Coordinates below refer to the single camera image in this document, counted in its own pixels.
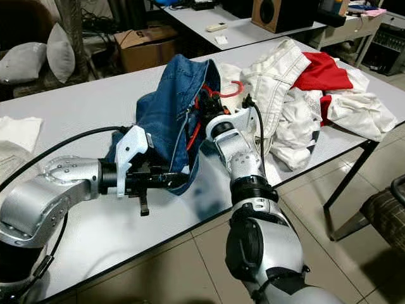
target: pink object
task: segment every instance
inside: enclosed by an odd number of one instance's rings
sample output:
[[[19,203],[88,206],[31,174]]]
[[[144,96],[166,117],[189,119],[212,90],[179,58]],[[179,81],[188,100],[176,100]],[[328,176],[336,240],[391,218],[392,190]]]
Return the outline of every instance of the pink object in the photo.
[[[379,9],[374,9],[372,11],[366,11],[366,13],[364,15],[370,16],[370,17],[377,17],[377,16],[380,16],[381,14],[384,14],[386,11],[387,11],[386,9],[379,8]]]

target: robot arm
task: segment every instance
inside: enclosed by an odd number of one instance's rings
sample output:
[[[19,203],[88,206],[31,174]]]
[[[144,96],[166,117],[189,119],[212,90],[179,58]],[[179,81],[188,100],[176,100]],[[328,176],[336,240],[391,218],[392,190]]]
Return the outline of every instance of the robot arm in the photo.
[[[251,108],[216,117],[206,128],[230,172],[232,218],[225,262],[241,280],[255,303],[341,304],[334,295],[305,284],[309,271],[294,228],[277,205],[278,195],[268,184],[253,143],[240,133],[249,127]]]
[[[240,133],[251,126],[252,113],[252,108],[234,115],[219,113],[209,117],[206,125],[207,138],[214,142],[231,176],[228,269],[256,303],[339,304],[331,294],[304,283],[308,268],[299,239],[277,205],[277,192],[266,180],[255,145]],[[40,252],[77,203],[116,187],[118,196],[139,196],[141,215],[147,215],[147,188],[176,188],[187,182],[185,174],[140,172],[135,164],[144,159],[134,161],[134,157],[149,150],[153,150],[150,138],[135,126],[117,145],[116,163],[56,158],[43,174],[12,190],[0,209],[0,303],[9,303],[26,290]],[[52,259],[44,259],[40,272]]]

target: remote control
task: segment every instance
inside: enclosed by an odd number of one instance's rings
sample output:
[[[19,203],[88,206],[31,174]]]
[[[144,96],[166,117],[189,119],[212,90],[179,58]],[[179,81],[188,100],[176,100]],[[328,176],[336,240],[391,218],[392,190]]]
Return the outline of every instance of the remote control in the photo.
[[[226,23],[217,23],[217,24],[212,24],[210,26],[208,26],[205,30],[207,32],[216,32],[217,30],[223,30],[226,29],[228,27],[228,25]]]

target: cardboard box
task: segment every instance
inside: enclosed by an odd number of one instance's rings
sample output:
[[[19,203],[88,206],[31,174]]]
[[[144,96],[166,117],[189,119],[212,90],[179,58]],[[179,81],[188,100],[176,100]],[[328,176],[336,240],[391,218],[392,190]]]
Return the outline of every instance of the cardboard box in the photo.
[[[168,63],[176,54],[176,36],[177,32],[170,26],[128,30],[114,35],[126,72]]]

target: plaid chair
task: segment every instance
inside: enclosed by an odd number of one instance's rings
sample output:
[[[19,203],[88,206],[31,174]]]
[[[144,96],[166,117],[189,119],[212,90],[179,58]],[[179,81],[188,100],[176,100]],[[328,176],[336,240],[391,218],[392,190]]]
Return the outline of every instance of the plaid chair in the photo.
[[[405,175],[395,179],[391,187],[370,196],[360,211],[332,233],[338,241],[371,224],[397,251],[405,253]]]

